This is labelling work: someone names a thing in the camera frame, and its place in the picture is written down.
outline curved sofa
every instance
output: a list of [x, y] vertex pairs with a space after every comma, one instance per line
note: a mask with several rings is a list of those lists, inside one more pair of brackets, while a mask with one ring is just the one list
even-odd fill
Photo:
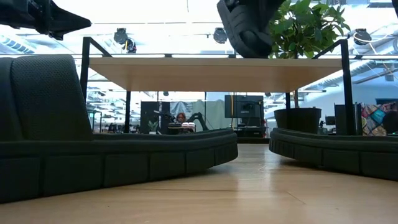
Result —
[[231, 129], [106, 138], [0, 142], [0, 202], [166, 179], [201, 172], [238, 156]]
[[232, 129], [93, 134], [70, 55], [0, 58], [0, 203], [201, 172], [238, 156]]
[[274, 128], [269, 149], [327, 169], [398, 180], [398, 138], [322, 136]]

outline green leaves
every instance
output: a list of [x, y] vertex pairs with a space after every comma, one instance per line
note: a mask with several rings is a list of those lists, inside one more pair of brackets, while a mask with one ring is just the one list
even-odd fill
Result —
[[350, 27], [343, 18], [344, 8], [333, 7], [317, 1], [298, 0], [291, 5], [286, 0], [270, 21], [269, 30], [274, 45], [272, 53], [277, 58], [297, 58], [305, 55], [312, 58], [315, 53], [329, 47], [339, 35]]
[[310, 10], [311, 0], [301, 0], [297, 1], [294, 7], [295, 14], [303, 14]]

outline wooden floor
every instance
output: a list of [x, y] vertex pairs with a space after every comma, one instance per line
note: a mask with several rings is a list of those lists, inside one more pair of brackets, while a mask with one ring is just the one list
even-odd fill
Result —
[[398, 223], [398, 182], [239, 149], [200, 175], [0, 205], [0, 223]]

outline spotlight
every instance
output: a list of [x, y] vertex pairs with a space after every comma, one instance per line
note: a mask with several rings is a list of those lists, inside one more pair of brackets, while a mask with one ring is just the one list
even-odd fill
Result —
[[124, 44], [124, 41], [126, 41], [128, 38], [129, 37], [127, 36], [126, 28], [117, 28], [113, 36], [114, 41], [116, 41], [118, 44]]
[[366, 45], [372, 41], [371, 35], [364, 28], [352, 30], [348, 34], [348, 38], [350, 37], [354, 37], [354, 43], [358, 45]]
[[135, 43], [132, 39], [127, 38], [127, 39], [124, 41], [123, 50], [127, 50], [127, 53], [128, 53], [128, 54], [134, 54], [134, 53], [136, 53], [136, 52], [137, 52], [136, 43]]
[[213, 38], [219, 44], [225, 44], [226, 40], [228, 39], [224, 28], [216, 28]]
[[117, 28], [113, 36], [114, 41], [123, 45], [122, 49], [127, 50], [128, 54], [137, 52], [137, 46], [133, 39], [127, 36], [126, 28]]

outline colorful artwork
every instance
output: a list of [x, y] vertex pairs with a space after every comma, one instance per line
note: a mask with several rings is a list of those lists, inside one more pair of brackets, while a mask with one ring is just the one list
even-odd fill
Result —
[[396, 110], [396, 103], [384, 105], [362, 106], [362, 130], [365, 136], [385, 136], [386, 130], [382, 127], [383, 117], [387, 111]]

